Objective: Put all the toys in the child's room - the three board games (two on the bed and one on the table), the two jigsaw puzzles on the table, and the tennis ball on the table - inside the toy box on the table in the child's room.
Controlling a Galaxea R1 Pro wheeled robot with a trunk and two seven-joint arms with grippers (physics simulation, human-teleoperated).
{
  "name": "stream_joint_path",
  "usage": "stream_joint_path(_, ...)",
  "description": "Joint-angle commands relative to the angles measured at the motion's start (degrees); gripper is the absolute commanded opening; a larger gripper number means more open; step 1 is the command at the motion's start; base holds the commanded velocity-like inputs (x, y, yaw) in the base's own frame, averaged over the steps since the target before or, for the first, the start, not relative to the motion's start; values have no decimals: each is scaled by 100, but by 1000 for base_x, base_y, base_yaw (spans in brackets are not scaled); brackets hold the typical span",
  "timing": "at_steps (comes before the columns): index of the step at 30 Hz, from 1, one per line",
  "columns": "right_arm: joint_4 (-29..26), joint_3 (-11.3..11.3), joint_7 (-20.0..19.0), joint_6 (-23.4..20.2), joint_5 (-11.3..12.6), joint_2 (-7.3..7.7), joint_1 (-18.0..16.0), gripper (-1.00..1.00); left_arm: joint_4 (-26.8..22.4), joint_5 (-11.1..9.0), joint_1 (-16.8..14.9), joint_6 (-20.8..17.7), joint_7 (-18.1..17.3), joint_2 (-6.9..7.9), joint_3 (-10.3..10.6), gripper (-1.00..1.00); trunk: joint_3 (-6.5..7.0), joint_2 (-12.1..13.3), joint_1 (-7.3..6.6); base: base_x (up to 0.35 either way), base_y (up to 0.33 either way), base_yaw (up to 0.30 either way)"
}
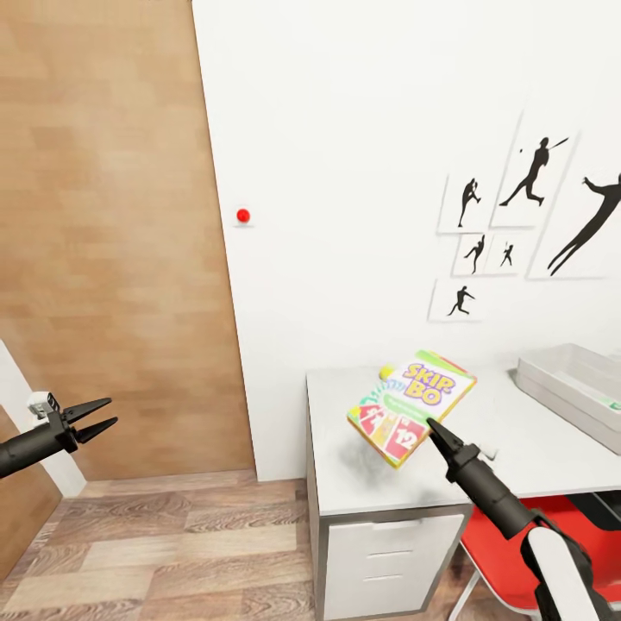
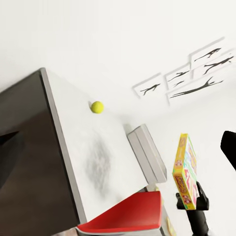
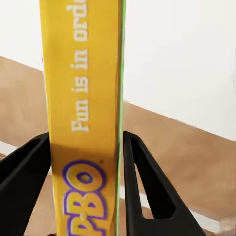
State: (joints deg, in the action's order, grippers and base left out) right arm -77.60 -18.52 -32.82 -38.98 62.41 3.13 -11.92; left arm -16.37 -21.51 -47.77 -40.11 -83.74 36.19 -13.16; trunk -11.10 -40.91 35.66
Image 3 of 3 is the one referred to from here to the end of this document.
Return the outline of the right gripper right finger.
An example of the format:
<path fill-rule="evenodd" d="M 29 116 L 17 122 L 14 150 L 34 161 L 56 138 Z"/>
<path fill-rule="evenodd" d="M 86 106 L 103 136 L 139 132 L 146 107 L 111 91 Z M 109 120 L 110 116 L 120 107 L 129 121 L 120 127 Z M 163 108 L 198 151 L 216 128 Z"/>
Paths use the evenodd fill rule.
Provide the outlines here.
<path fill-rule="evenodd" d="M 127 236 L 206 236 L 142 139 L 123 132 Z M 142 215 L 137 166 L 154 219 Z"/>

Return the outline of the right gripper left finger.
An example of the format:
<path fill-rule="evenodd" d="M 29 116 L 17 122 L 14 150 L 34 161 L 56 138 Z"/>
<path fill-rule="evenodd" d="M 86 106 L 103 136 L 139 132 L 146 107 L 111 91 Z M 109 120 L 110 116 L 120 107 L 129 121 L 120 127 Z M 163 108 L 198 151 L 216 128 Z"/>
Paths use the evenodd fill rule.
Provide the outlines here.
<path fill-rule="evenodd" d="M 23 236 L 50 168 L 49 132 L 0 160 L 0 236 Z"/>

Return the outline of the board game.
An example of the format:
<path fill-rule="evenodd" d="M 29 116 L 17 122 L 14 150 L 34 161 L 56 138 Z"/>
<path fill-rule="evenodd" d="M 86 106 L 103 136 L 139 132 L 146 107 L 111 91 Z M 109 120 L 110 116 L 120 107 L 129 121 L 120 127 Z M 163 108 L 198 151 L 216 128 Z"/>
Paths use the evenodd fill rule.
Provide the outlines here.
<path fill-rule="evenodd" d="M 126 0 L 39 0 L 56 236 L 118 236 Z"/>

